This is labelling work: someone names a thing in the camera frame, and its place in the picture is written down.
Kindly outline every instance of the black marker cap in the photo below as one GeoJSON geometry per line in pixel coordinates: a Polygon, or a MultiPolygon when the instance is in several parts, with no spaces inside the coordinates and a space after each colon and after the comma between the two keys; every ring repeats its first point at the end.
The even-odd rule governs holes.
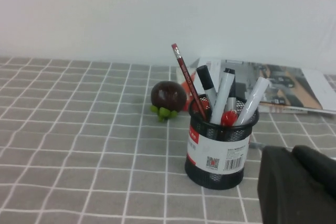
{"type": "Polygon", "coordinates": [[[212,89],[214,87],[214,84],[212,82],[207,65],[203,65],[196,68],[196,71],[202,83],[203,89],[204,90],[212,89]]]}
{"type": "Polygon", "coordinates": [[[236,71],[234,69],[231,69],[231,68],[225,68],[224,72],[225,73],[231,73],[235,76],[235,78],[233,79],[233,83],[231,85],[229,97],[236,97],[236,71]]]}

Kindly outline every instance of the red label stripe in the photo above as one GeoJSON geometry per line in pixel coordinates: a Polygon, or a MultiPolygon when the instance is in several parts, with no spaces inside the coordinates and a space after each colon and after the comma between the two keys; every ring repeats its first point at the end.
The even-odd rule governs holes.
{"type": "Polygon", "coordinates": [[[196,165],[196,162],[195,161],[193,161],[192,159],[191,159],[191,157],[189,156],[189,154],[187,153],[187,158],[190,160],[190,162],[193,164],[193,165],[196,165]]]}
{"type": "Polygon", "coordinates": [[[198,138],[200,135],[191,126],[189,128],[189,136],[196,144],[198,144],[198,138]]]}

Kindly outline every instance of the green calyx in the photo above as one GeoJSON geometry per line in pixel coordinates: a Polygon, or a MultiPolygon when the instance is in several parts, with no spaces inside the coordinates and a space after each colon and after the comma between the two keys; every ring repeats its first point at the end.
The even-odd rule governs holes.
{"type": "Polygon", "coordinates": [[[156,113],[158,115],[159,122],[164,122],[165,119],[175,118],[178,114],[178,112],[175,110],[170,111],[164,107],[158,108],[154,105],[151,105],[150,109],[153,113],[156,113]]]}

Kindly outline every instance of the mangosteen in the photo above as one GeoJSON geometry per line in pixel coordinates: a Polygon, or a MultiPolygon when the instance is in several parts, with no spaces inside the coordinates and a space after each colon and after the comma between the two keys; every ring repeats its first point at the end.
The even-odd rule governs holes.
{"type": "Polygon", "coordinates": [[[151,92],[151,111],[158,114],[159,121],[174,118],[183,109],[187,95],[182,86],[174,81],[160,81],[151,92]]]}

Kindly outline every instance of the label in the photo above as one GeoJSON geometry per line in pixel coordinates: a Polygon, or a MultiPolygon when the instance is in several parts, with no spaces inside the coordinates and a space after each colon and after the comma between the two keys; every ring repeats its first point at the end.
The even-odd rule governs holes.
{"type": "Polygon", "coordinates": [[[232,174],[244,167],[250,136],[236,142],[219,142],[189,129],[187,158],[198,168],[215,174],[232,174]]]}

